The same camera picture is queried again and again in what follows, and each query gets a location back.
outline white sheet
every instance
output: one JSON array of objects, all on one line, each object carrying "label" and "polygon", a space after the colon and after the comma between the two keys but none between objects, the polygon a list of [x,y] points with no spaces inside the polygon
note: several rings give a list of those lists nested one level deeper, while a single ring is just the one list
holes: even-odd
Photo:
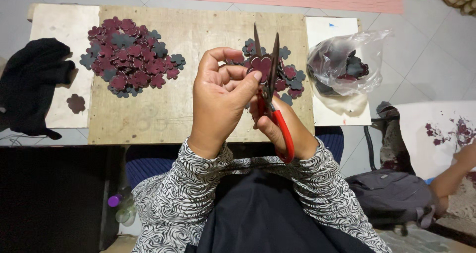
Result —
[{"label": "white sheet", "polygon": [[[410,161],[418,177],[424,180],[436,177],[446,170],[452,162],[453,154],[459,151],[454,131],[458,120],[465,118],[468,128],[476,127],[476,101],[431,101],[395,105],[400,112],[400,130],[403,141],[410,154]],[[444,137],[451,137],[441,145],[435,146],[437,137],[429,137],[426,124],[439,129]]]},{"label": "white sheet", "polygon": [[[357,19],[306,17],[309,49],[335,36],[358,32]],[[313,83],[315,126],[371,125],[367,95],[321,96]]]}]

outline wrist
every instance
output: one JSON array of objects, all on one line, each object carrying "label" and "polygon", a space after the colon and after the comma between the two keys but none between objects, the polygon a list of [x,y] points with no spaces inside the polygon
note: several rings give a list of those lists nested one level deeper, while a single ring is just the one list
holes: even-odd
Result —
[{"label": "wrist", "polygon": [[311,134],[309,139],[302,146],[302,150],[296,151],[296,158],[300,160],[307,160],[314,157],[319,146],[319,141]]},{"label": "wrist", "polygon": [[210,135],[205,135],[199,133],[199,131],[194,131],[188,138],[188,147],[198,156],[205,159],[214,159],[217,157],[220,152],[220,148],[223,144],[223,141],[214,139]]}]

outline fingernail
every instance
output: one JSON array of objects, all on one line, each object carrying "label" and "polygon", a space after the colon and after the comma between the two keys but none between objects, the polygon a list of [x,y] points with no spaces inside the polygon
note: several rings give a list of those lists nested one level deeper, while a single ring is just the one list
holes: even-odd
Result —
[{"label": "fingernail", "polygon": [[260,82],[261,81],[261,77],[263,76],[263,74],[260,72],[260,71],[257,71],[255,72],[255,74],[253,74],[253,76],[255,77],[255,79]]}]

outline black cloth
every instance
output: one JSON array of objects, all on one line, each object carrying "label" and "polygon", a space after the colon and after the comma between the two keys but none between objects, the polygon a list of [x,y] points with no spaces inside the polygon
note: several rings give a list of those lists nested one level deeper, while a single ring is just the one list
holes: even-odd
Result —
[{"label": "black cloth", "polygon": [[261,170],[228,175],[198,246],[187,253],[373,253],[359,239],[324,226],[302,209],[293,183]]},{"label": "black cloth", "polygon": [[69,47],[55,38],[30,41],[7,62],[0,79],[0,112],[10,129],[29,136],[61,135],[46,128],[45,116],[51,105],[56,84],[70,84],[72,61],[64,61]]}]

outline patterned shirt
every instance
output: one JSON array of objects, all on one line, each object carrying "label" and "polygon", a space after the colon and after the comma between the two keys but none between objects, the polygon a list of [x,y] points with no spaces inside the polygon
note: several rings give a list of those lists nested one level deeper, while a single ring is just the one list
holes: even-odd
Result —
[{"label": "patterned shirt", "polygon": [[198,245],[220,178],[246,174],[252,168],[292,180],[304,212],[321,224],[359,239],[377,253],[391,253],[321,140],[312,158],[294,159],[287,165],[277,156],[233,160],[226,143],[215,159],[204,159],[188,147],[187,141],[170,171],[142,181],[132,191],[142,222],[133,253],[182,253],[187,244]]}]

